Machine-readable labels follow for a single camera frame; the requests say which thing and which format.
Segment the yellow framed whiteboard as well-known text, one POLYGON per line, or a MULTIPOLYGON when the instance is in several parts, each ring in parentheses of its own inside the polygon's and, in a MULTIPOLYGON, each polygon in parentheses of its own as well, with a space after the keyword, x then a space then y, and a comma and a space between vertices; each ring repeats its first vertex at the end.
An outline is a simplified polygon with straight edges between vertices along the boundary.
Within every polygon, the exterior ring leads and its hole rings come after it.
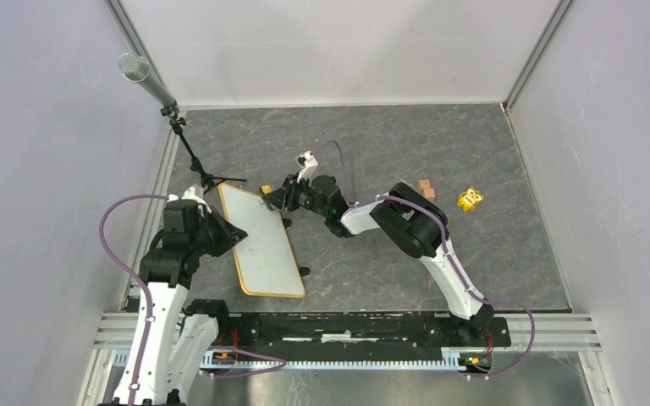
POLYGON ((263 199, 231 184, 218 194, 223 214, 247 237, 233 248, 240 287, 249 296, 302 299, 306 289, 283 218, 263 199))

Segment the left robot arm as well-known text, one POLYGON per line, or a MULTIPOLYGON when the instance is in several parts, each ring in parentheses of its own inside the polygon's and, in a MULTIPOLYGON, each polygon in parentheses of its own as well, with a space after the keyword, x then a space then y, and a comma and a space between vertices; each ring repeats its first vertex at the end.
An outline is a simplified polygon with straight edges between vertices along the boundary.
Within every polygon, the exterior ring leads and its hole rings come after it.
POLYGON ((113 253, 105 238, 106 222, 99 223, 103 249, 140 286, 129 358, 111 405, 185 405, 206 351, 232 333, 223 300, 185 300, 200 258, 224 255, 247 233, 199 196, 161 199, 163 227, 137 271, 113 253))

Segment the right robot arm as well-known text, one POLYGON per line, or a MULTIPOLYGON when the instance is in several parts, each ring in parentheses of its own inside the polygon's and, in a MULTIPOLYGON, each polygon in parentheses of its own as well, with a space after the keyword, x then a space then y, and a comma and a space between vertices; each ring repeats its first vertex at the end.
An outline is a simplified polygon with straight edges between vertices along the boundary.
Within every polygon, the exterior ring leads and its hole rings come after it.
POLYGON ((410 186, 397 183, 371 202, 353 203, 332 176, 298 180, 290 175, 276 189, 262 186, 259 195, 270 210, 304 209, 323 217, 329 231, 340 238, 383 231, 399 250, 429 271, 456 319, 454 331, 462 343, 476 345, 488 335, 493 307, 454 252, 446 215, 410 186))

